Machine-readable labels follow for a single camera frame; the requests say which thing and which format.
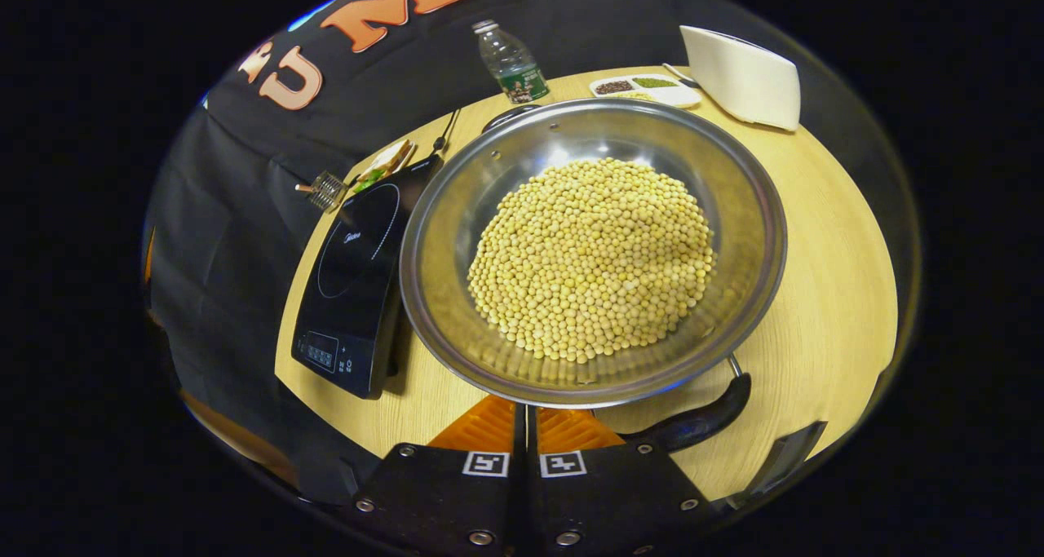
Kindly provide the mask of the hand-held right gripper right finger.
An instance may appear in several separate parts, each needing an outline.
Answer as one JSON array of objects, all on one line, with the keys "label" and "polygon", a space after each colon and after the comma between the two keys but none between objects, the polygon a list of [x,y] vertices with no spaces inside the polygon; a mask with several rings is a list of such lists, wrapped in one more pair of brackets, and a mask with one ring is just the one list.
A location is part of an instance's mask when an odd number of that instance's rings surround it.
[{"label": "hand-held right gripper right finger", "polygon": [[688,554],[719,513],[659,443],[538,452],[526,409],[529,554]]}]

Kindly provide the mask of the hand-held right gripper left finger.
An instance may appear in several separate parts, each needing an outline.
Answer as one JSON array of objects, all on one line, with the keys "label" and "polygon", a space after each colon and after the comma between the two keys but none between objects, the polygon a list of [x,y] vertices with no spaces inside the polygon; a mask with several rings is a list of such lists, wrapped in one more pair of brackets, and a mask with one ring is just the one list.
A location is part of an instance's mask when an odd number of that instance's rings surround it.
[{"label": "hand-held right gripper left finger", "polygon": [[427,444],[389,450],[351,500],[351,524],[406,554],[506,554],[517,405],[489,395]]}]

